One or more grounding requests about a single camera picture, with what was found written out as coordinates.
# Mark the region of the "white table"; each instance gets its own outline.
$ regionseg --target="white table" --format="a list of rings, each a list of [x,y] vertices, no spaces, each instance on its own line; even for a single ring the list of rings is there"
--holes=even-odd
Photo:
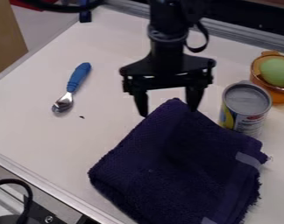
[[[0,165],[102,223],[134,223],[89,183],[87,171],[142,118],[123,93],[118,69],[146,56],[148,21],[104,8],[90,24],[75,24],[0,80]],[[189,41],[202,43],[191,32]],[[217,60],[214,84],[200,111],[216,121],[223,89],[246,80],[250,64],[264,49],[211,37],[199,55]],[[93,72],[65,116],[53,115],[75,67],[88,61]],[[183,88],[150,91],[151,110]],[[284,106],[272,108],[263,151],[273,159],[261,176],[262,200],[248,213],[249,224],[284,224]]]

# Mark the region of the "orange bowl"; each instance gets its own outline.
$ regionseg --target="orange bowl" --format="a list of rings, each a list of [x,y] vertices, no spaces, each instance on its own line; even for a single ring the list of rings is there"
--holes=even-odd
[[[267,90],[273,98],[273,103],[284,103],[284,87],[276,87],[267,83],[260,73],[260,65],[269,59],[284,59],[284,55],[276,51],[263,52],[262,55],[252,63],[250,81]]]

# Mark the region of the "dark blue towel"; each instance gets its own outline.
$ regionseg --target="dark blue towel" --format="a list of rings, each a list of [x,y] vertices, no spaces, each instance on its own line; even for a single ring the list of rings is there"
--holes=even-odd
[[[142,224],[238,224],[259,197],[261,142],[173,99],[90,171],[92,185]]]

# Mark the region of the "can label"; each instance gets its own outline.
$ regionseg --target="can label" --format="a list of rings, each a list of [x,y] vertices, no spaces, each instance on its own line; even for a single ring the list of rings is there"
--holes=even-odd
[[[266,114],[262,115],[240,115],[230,108],[225,103],[221,107],[219,125],[237,132],[246,134],[250,137],[259,137]]]

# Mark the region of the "blue handle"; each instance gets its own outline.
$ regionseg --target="blue handle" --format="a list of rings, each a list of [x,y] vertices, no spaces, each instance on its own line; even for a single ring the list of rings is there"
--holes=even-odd
[[[70,80],[67,84],[67,91],[70,93],[75,92],[79,85],[82,84],[82,81],[87,77],[90,70],[90,63],[82,63],[79,65],[70,77]]]

